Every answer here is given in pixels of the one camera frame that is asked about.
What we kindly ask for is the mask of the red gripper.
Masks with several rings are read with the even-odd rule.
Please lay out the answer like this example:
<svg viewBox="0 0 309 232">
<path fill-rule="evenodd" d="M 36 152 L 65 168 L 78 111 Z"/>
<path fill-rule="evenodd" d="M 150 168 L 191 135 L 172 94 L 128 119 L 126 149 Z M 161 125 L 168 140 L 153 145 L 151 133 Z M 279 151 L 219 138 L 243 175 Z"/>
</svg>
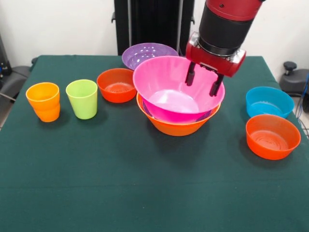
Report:
<svg viewBox="0 0 309 232">
<path fill-rule="evenodd" d="M 227 57 L 214 55 L 204 50 L 199 44 L 198 39 L 199 33 L 193 32 L 186 46 L 186 58 L 191 62 L 188 67 L 185 83 L 187 86 L 193 84 L 196 64 L 217 72 L 217 80 L 210 89 L 210 96 L 214 97 L 217 96 L 224 75 L 232 77 L 239 70 L 246 58 L 246 51 L 238 49 L 233 55 Z"/>
</svg>

